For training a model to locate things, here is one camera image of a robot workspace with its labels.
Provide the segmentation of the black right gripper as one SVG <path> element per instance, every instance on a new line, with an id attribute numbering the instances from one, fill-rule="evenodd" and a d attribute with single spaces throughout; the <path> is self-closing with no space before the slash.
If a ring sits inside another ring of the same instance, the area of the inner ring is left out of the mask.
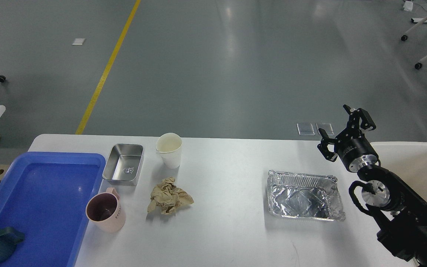
<path id="1" fill-rule="evenodd" d="M 346 170 L 356 173 L 362 167 L 378 162 L 378 154 L 364 137 L 366 132 L 375 130 L 376 125 L 366 110 L 354 109 L 348 105 L 343 105 L 343 108 L 349 115 L 346 128 L 343 130 L 344 138 L 337 142 L 337 139 L 329 138 L 324 129 L 318 128 L 322 139 L 317 148 L 330 162 L 335 162 L 339 155 Z M 330 144 L 335 145 L 335 152 L 329 150 Z"/>

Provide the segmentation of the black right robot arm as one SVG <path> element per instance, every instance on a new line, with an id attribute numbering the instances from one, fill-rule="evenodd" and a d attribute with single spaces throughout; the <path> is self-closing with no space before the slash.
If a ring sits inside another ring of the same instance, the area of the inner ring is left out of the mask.
<path id="1" fill-rule="evenodd" d="M 377 240 L 393 256 L 416 260 L 427 267 L 427 201 L 395 173 L 381 167 L 378 154 L 365 137 L 376 128 L 370 114 L 343 105 L 348 114 L 346 128 L 330 138 L 319 128 L 318 150 L 324 158 L 341 160 L 345 169 L 358 175 L 348 189 L 352 202 L 373 217 L 379 227 Z"/>

